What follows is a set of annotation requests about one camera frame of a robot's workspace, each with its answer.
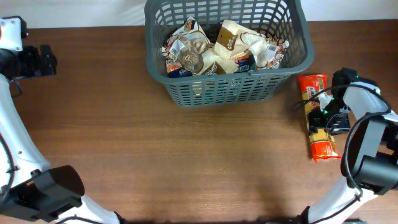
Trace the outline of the spaghetti packet orange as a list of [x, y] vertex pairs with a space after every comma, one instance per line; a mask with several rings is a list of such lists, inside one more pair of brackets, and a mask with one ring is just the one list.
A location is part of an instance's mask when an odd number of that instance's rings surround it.
[[[328, 75], [301, 75], [298, 77], [303, 100], [309, 100], [327, 87]], [[315, 162], [318, 160], [340, 159], [334, 137], [325, 131], [326, 113], [321, 110], [318, 97], [304, 105], [310, 150]]]

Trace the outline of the cream cookie bag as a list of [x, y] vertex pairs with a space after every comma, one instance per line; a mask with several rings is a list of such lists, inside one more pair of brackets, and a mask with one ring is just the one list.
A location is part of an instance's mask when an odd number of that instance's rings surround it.
[[189, 17], [183, 26], [171, 34], [161, 51], [165, 62], [178, 60], [191, 72], [201, 70], [206, 56], [217, 54], [214, 44], [193, 17]]
[[225, 59], [237, 59], [250, 53], [254, 57], [256, 68], [263, 70], [279, 68], [289, 46], [288, 40], [266, 37], [234, 21], [225, 20], [214, 50]]

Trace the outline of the tissue multipack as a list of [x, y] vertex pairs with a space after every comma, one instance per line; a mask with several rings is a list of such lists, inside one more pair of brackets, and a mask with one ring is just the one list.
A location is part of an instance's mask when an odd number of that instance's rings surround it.
[[187, 70], [178, 60], [167, 60], [165, 64], [169, 78], [182, 78], [196, 75], [226, 75], [230, 73], [248, 72], [256, 68], [256, 61], [252, 53], [247, 53], [235, 59], [225, 59], [218, 54], [206, 56], [199, 72]]

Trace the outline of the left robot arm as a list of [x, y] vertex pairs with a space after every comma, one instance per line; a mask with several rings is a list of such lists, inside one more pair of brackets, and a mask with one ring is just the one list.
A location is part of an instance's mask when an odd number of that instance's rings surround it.
[[22, 95], [19, 80], [57, 72], [51, 47], [24, 45], [28, 35], [23, 18], [1, 18], [1, 215], [29, 222], [125, 223], [86, 195], [72, 166], [52, 167], [25, 128], [14, 104]]

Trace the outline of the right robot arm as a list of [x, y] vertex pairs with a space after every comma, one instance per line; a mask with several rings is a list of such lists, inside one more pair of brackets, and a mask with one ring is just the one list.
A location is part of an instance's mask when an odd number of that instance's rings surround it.
[[326, 159], [331, 139], [346, 134], [341, 177], [316, 204], [298, 217], [299, 223], [346, 223], [362, 205], [397, 190], [397, 114], [374, 80], [342, 68], [326, 86], [324, 75], [299, 77], [313, 159]]

